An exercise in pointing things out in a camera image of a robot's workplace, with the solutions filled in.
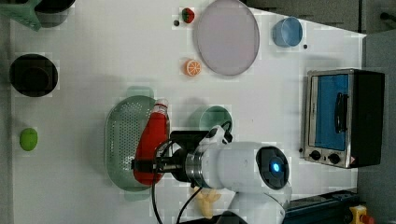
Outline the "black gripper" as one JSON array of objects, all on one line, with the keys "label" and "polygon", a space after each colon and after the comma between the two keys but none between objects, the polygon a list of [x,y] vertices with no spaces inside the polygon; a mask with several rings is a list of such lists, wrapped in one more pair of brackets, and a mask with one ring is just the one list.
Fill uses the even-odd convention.
[{"label": "black gripper", "polygon": [[186,173],[188,151],[184,148],[179,148],[169,156],[168,150],[174,143],[171,140],[162,142],[156,148],[154,161],[132,160],[131,168],[142,173],[152,173],[153,171],[156,174],[170,173],[177,181],[189,182],[190,180]]}]

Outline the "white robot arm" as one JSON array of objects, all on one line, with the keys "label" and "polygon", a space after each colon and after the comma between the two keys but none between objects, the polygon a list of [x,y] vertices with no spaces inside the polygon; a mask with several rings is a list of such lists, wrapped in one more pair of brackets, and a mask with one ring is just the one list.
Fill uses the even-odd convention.
[{"label": "white robot arm", "polygon": [[165,156],[163,143],[148,156],[132,160],[135,179],[145,185],[170,173],[199,188],[234,193],[216,224],[283,224],[291,198],[289,164],[277,147],[254,142],[182,143]]}]

